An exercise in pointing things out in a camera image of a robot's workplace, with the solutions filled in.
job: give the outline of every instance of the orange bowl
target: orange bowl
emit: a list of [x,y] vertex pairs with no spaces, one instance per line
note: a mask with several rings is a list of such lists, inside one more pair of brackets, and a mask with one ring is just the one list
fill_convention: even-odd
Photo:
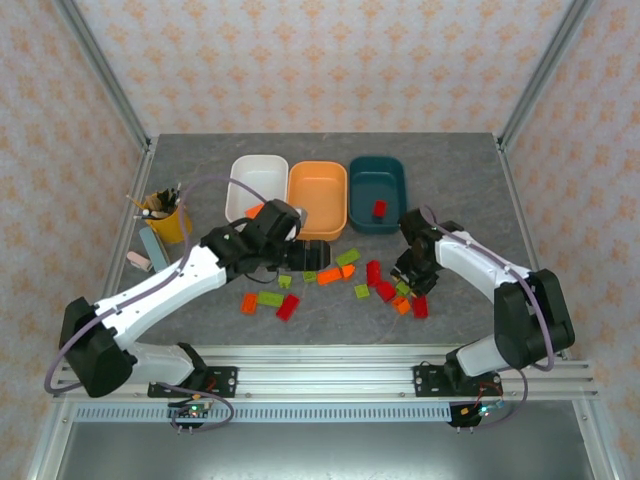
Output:
[[335,240],[347,224],[347,170],[335,162],[294,165],[287,203],[307,212],[299,240]]

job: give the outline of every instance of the red block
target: red block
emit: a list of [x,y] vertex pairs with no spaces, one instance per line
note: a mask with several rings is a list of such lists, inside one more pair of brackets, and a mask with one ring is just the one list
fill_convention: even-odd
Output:
[[276,312],[276,316],[283,322],[288,322],[299,304],[300,299],[298,297],[291,294],[287,295],[287,298],[282,302],[282,306]]
[[427,318],[429,316],[429,305],[427,304],[427,297],[413,299],[413,316],[415,318]]
[[384,217],[385,213],[387,213],[387,202],[383,202],[382,200],[376,200],[376,203],[373,206],[373,216],[382,218]]
[[380,262],[377,260],[371,260],[367,263],[367,285],[369,287],[375,287],[381,280]]
[[379,283],[376,286],[376,291],[378,292],[378,295],[380,295],[380,298],[382,298],[384,303],[393,300],[393,297],[396,296],[396,289],[389,282]]

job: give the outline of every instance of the green block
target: green block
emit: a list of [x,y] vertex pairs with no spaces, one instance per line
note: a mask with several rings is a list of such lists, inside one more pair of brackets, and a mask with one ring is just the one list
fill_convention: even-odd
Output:
[[289,288],[291,287],[291,282],[293,279],[289,275],[279,275],[278,276],[278,285],[280,288]]
[[402,280],[400,280],[400,282],[396,285],[396,292],[398,292],[400,295],[406,297],[410,291],[411,289],[409,288],[409,285],[404,283]]
[[353,289],[356,291],[356,297],[358,298],[367,298],[369,296],[369,287],[366,285],[356,285]]
[[344,252],[342,255],[338,255],[336,263],[339,267],[344,267],[345,265],[355,262],[359,258],[360,252],[355,248],[352,248],[351,250]]
[[284,295],[281,293],[259,292],[258,304],[267,305],[269,307],[281,307],[284,302]]
[[302,278],[304,283],[311,283],[316,281],[318,275],[316,275],[316,272],[302,272]]

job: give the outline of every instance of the orange block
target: orange block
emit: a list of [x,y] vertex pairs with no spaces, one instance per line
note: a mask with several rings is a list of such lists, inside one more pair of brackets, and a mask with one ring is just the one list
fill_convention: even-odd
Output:
[[347,280],[349,280],[351,277],[353,277],[353,274],[356,273],[356,267],[353,265],[345,265],[344,267],[342,267],[342,277],[344,278],[344,281],[346,282]]
[[320,272],[318,274],[318,285],[326,285],[327,283],[335,282],[342,278],[342,272],[339,268],[332,268],[326,272]]
[[256,215],[258,215],[258,212],[262,210],[263,206],[264,203],[256,205],[255,207],[251,207],[249,210],[245,211],[244,214],[251,219],[256,218]]
[[393,302],[391,302],[391,305],[393,305],[393,308],[395,308],[400,315],[404,315],[411,310],[409,300],[405,297],[397,297]]
[[247,315],[253,315],[256,313],[256,308],[258,308],[258,294],[245,293],[244,300],[242,301],[241,312]]

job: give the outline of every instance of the patterned wallpaper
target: patterned wallpaper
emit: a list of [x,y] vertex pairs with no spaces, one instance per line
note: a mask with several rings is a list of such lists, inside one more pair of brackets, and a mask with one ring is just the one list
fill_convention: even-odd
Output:
[[570,0],[79,0],[159,133],[500,132]]
[[509,155],[541,263],[640,472],[640,8],[600,0]]
[[51,0],[0,3],[0,478],[23,479],[67,302],[97,299],[138,159]]

